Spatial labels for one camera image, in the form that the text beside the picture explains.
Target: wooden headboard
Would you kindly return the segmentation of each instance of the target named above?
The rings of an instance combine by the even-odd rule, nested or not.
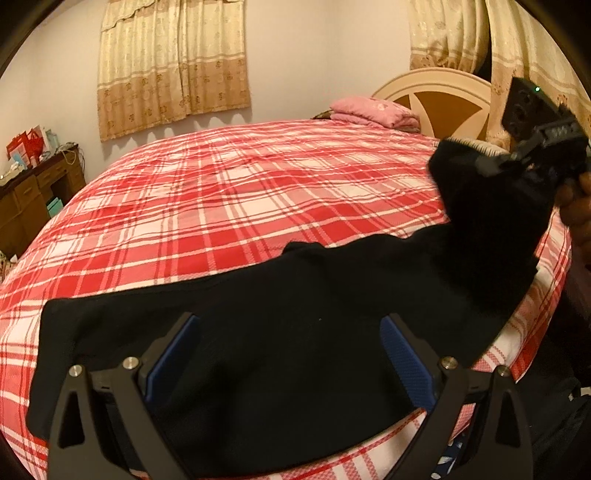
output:
[[[491,84],[470,73],[439,67],[412,70],[390,80],[373,97],[419,114],[421,133],[429,137],[486,137]]]

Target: window curtain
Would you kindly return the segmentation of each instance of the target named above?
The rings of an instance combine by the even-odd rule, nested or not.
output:
[[[474,73],[486,58],[485,0],[409,0],[410,69],[448,67]]]
[[[101,141],[250,104],[244,0],[109,0],[99,55]]]
[[[488,140],[509,148],[501,119],[514,76],[530,79],[565,103],[591,134],[591,102],[577,74],[545,28],[515,0],[486,0],[492,39],[492,97]]]

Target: wooden cabinet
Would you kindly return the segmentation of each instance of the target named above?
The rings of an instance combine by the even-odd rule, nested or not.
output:
[[[0,187],[0,250],[22,255],[49,221],[47,202],[65,205],[86,186],[78,149],[58,153]]]

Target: table top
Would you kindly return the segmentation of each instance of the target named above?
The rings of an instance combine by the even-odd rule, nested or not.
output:
[[[39,175],[40,173],[47,170],[49,167],[55,165],[57,162],[64,158],[64,153],[67,155],[68,151],[64,150],[63,152],[56,152],[54,155],[52,155],[47,160],[41,162],[41,164],[36,166],[35,168],[28,168],[25,171],[20,172],[19,175],[10,180],[6,185],[0,187],[0,197],[4,197],[6,194],[13,191],[14,187],[19,185],[22,181],[29,178],[29,176]]]

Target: bed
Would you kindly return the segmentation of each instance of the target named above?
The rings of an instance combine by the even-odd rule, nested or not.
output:
[[[33,478],[47,477],[47,446],[28,433],[25,413],[48,299],[220,273],[280,255],[289,241],[336,246],[446,221],[426,163],[438,138],[483,138],[490,84],[421,69],[374,96],[413,108],[422,133],[304,120],[161,140],[122,157],[46,225],[0,286],[0,433]],[[528,294],[476,369],[508,364],[520,378],[533,360],[570,262],[556,212],[538,254]],[[457,432],[470,415],[466,407]],[[383,478],[423,418],[416,411],[348,452],[279,475]]]

